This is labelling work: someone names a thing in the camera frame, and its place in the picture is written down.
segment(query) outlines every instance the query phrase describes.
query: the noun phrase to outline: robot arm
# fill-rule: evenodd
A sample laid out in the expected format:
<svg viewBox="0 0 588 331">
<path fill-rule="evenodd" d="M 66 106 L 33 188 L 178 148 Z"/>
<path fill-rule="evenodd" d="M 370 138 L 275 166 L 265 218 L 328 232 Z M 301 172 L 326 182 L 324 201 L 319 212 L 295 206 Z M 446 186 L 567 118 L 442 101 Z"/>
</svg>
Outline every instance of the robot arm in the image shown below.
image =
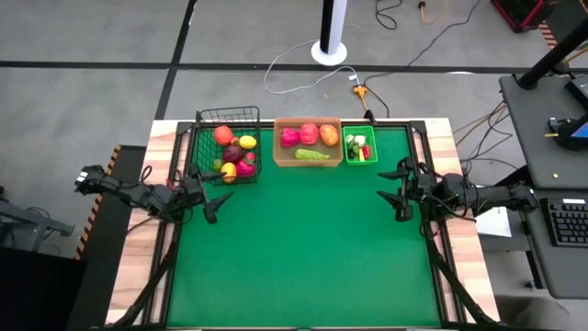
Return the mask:
<svg viewBox="0 0 588 331">
<path fill-rule="evenodd" d="M 164 222 L 181 223 L 184 210 L 204 205 L 204 217 L 208 223 L 216 223 L 216 211 L 231 197 L 232 192 L 222 197 L 208 200 L 203 182 L 222 177 L 223 174 L 203 174 L 192 165 L 188 177 L 182 179 L 176 188 L 166 185 L 128 183 L 109 176 L 100 165 L 85 166 L 75 180 L 76 192 L 84 195 L 106 193 L 119 197 L 133 208 L 141 208 L 150 216 Z"/>
</svg>

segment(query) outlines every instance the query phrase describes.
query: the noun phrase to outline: white paper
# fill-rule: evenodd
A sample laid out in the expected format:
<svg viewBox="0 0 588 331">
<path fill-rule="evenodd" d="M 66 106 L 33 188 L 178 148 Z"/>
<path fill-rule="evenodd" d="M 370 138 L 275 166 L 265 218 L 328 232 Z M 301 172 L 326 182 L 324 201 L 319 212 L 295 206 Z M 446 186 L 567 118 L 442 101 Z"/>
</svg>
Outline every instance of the white paper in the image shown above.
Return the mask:
<svg viewBox="0 0 588 331">
<path fill-rule="evenodd" d="M 478 234 L 490 234 L 510 237 L 511 226 L 505 207 L 495 207 L 476 217 Z"/>
</svg>

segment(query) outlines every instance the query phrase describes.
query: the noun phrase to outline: tan tray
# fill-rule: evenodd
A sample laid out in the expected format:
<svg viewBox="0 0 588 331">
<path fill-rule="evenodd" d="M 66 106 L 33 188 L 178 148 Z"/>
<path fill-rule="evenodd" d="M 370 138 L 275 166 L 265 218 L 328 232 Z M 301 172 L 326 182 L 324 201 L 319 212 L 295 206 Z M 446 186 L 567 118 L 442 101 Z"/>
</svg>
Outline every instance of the tan tray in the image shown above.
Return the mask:
<svg viewBox="0 0 588 331">
<path fill-rule="evenodd" d="M 294 147 L 284 148 L 279 143 L 279 136 L 282 133 L 282 129 L 285 127 L 299 130 L 300 126 L 306 122 L 316 124 L 317 127 L 321 127 L 323 124 L 333 125 L 339 132 L 339 142 L 333 147 L 329 147 L 322 142 L 321 137 L 316 144 L 308 146 L 302 143 Z M 301 117 L 301 118 L 280 118 L 274 121 L 274 161 L 278 166 L 339 166 L 343 160 L 343 146 L 341 132 L 341 120 L 335 117 Z M 320 152 L 331 156 L 328 160 L 321 161 L 301 161 L 294 157 L 294 153 L 297 149 L 303 148 L 311 151 Z"/>
</svg>

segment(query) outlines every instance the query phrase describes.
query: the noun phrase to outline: gray carpet floor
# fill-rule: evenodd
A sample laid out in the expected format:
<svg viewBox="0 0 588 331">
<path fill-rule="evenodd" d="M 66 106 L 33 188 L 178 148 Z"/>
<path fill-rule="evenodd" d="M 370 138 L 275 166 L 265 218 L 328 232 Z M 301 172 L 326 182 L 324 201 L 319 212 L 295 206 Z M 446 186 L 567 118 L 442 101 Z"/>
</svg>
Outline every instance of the gray carpet floor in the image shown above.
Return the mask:
<svg viewBox="0 0 588 331">
<path fill-rule="evenodd" d="M 426 26 L 416 2 L 405 1 L 390 11 L 398 28 L 389 31 L 376 22 L 373 1 L 349 0 L 345 63 L 405 65 L 444 27 L 465 19 L 474 3 L 452 1 L 444 18 Z M 186 6 L 187 0 L 5 0 L 0 3 L 0 61 L 169 63 Z M 430 2 L 428 15 L 441 7 L 440 1 Z M 270 63 L 289 47 L 317 39 L 320 18 L 317 0 L 198 0 L 181 61 Z M 415 65 L 528 67 L 547 51 L 538 31 L 512 33 L 483 0 L 467 26 L 449 30 Z M 282 62 L 312 63 L 310 47 Z M 323 74 L 277 72 L 268 83 L 288 89 L 311 84 Z M 348 76 L 338 73 L 312 89 L 275 96 L 265 91 L 263 72 L 178 71 L 164 117 L 193 119 L 198 109 L 242 105 L 257 105 L 265 119 L 361 117 Z M 55 235 L 47 241 L 62 256 L 73 255 L 93 201 L 74 193 L 79 170 L 106 165 L 117 144 L 147 143 L 165 77 L 165 70 L 0 68 L 0 185 L 16 205 L 41 207 L 76 226 L 72 237 Z M 447 117 L 456 129 L 502 100 L 499 77 L 391 74 L 370 86 L 390 106 L 391 118 Z M 367 102 L 378 117 L 386 116 L 376 99 Z M 514 133 L 509 119 L 498 128 Z M 458 147 L 460 156 L 467 157 L 482 135 L 483 130 L 471 134 Z M 493 134 L 485 145 L 500 138 Z M 487 156 L 515 166 L 525 162 L 515 137 Z M 477 184 L 493 184 L 511 171 L 507 165 L 478 161 L 470 177 Z M 42 251 L 57 254 L 51 245 Z M 488 253 L 486 258 L 496 293 L 526 294 L 522 284 L 530 273 L 519 253 Z M 586 302 L 562 302 L 588 324 Z"/>
</svg>

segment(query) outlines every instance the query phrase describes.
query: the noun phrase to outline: plastic fruit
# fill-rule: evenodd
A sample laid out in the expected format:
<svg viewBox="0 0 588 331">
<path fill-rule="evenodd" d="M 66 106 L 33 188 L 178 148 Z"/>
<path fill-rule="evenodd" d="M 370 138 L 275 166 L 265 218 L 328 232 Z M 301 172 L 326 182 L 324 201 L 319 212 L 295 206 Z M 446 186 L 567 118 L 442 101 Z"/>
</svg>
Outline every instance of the plastic fruit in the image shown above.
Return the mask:
<svg viewBox="0 0 588 331">
<path fill-rule="evenodd" d="M 243 158 L 243 150 L 239 146 L 229 145 L 224 149 L 222 153 L 222 159 L 224 162 L 232 162 L 236 164 Z"/>
<path fill-rule="evenodd" d="M 252 136 L 243 136 L 239 139 L 239 144 L 244 149 L 253 149 L 257 145 L 257 140 Z"/>
<path fill-rule="evenodd" d="M 321 139 L 322 142 L 327 146 L 335 146 L 339 143 L 339 133 L 333 125 L 324 124 L 321 125 Z"/>
<path fill-rule="evenodd" d="M 228 146 L 231 144 L 232 131 L 226 125 L 221 125 L 214 129 L 214 140 L 221 146 Z"/>
<path fill-rule="evenodd" d="M 314 123 L 304 123 L 300 127 L 300 141 L 305 145 L 314 145 L 319 140 L 319 128 Z"/>
<path fill-rule="evenodd" d="M 326 154 L 322 154 L 319 152 L 315 152 L 315 151 L 309 151 L 309 150 L 305 150 L 305 149 L 297 149 L 296 153 L 294 153 L 294 157 L 296 157 L 297 160 L 311 160 L 311 161 L 318 161 L 318 160 L 328 160 L 329 155 Z"/>
<path fill-rule="evenodd" d="M 298 143 L 300 143 L 300 133 L 292 128 L 282 129 L 282 133 L 279 135 L 279 144 L 282 147 L 294 147 Z"/>
<path fill-rule="evenodd" d="M 231 162 L 222 165 L 220 171 L 225 173 L 222 177 L 222 180 L 224 180 L 225 183 L 232 183 L 237 177 L 237 167 Z"/>
<path fill-rule="evenodd" d="M 237 163 L 238 177 L 251 177 L 253 175 L 255 175 L 255 165 L 248 164 L 244 160 Z"/>
<path fill-rule="evenodd" d="M 255 161 L 255 154 L 249 152 L 245 155 L 245 160 L 249 162 Z"/>
<path fill-rule="evenodd" d="M 212 171 L 220 172 L 221 168 L 222 168 L 222 160 L 216 159 L 216 160 L 212 161 Z"/>
</svg>

